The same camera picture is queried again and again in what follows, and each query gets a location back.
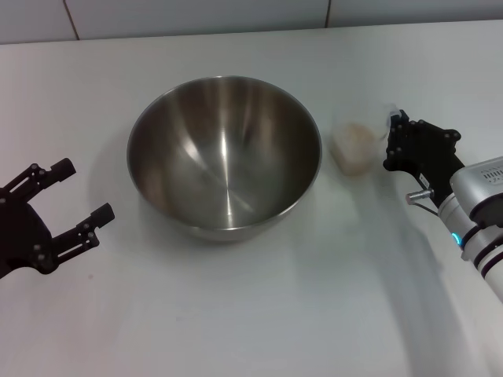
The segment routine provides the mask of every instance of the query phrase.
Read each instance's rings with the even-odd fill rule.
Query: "white tabletop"
[[[134,121],[161,93],[245,75],[297,97],[325,137],[349,93],[501,155],[503,21],[0,46],[0,183],[64,157],[77,174],[32,200],[53,235],[105,202],[100,247],[49,276],[0,280],[0,375],[503,374],[503,306],[412,177],[341,177],[243,243],[175,232],[127,173]]]

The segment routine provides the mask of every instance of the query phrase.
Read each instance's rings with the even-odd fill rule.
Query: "stainless steel bowl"
[[[320,162],[309,112],[276,86],[236,76],[194,80],[157,98],[127,146],[138,191],[209,240],[243,240],[283,218]]]

